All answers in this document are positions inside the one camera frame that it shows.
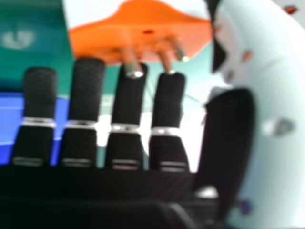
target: metal prong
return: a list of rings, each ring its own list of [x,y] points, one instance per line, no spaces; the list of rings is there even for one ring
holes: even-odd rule
[[[173,75],[176,71],[172,68],[171,61],[169,60],[167,54],[165,52],[159,52],[159,57],[161,59],[163,68],[168,75]]]
[[[127,77],[131,79],[137,79],[144,75],[142,67],[137,60],[133,48],[131,47],[123,48],[122,57],[123,57],[123,62]]]
[[[188,62],[190,58],[186,55],[184,50],[181,47],[181,44],[175,39],[175,38],[170,38],[170,42],[175,49],[175,54],[177,56],[177,59],[182,62]]]

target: white curved surface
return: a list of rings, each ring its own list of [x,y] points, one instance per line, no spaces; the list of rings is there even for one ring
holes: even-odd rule
[[[62,0],[67,28],[106,19],[128,0]],[[207,5],[203,0],[158,0],[187,15],[210,19]]]
[[[228,217],[237,229],[305,227],[305,31],[270,0],[223,0],[216,37],[227,51],[224,76],[233,70],[232,85],[247,87],[256,103],[252,154],[238,194],[254,210],[237,208]],[[253,57],[242,62],[245,51]],[[267,136],[265,121],[290,120],[284,136]]]

